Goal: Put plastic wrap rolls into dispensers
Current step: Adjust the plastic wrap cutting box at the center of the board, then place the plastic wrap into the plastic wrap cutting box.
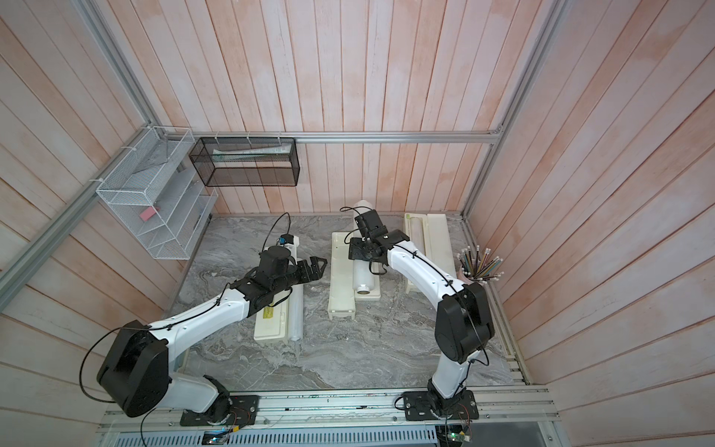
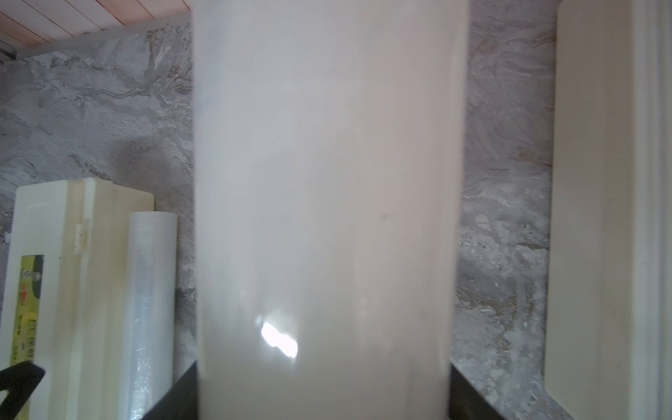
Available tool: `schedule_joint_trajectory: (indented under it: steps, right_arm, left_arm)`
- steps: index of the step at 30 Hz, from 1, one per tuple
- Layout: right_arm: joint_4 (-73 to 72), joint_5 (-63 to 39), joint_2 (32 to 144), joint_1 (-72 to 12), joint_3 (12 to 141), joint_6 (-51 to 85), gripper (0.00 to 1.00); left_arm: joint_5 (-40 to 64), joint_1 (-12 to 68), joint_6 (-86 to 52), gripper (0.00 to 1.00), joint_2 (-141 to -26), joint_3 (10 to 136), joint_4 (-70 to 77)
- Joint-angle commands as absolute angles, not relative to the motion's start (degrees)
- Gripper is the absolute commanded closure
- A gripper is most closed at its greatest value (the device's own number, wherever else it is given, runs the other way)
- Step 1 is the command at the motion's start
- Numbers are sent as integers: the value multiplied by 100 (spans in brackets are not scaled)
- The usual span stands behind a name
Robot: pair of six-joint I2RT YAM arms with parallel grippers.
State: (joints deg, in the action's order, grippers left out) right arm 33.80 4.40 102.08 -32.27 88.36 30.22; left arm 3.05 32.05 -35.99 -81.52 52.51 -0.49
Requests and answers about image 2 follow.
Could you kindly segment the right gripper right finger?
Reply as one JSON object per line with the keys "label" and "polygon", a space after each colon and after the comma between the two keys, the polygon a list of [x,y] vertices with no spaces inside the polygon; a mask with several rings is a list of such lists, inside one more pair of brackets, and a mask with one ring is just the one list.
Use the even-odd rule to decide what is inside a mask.
{"label": "right gripper right finger", "polygon": [[448,418],[451,420],[504,420],[467,378],[451,364]]}

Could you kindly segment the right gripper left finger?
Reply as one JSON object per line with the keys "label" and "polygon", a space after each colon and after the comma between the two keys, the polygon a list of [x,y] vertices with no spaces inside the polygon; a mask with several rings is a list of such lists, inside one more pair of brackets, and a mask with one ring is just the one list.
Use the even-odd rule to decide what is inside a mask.
{"label": "right gripper left finger", "polygon": [[198,363],[194,362],[143,420],[198,420]]}

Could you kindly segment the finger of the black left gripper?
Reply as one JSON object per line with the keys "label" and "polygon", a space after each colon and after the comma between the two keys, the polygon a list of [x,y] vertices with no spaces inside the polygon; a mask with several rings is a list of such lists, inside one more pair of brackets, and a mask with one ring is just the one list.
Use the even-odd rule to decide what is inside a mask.
{"label": "finger of the black left gripper", "polygon": [[46,371],[29,360],[1,371],[1,390],[7,395],[1,402],[1,419],[15,419],[27,404]]}

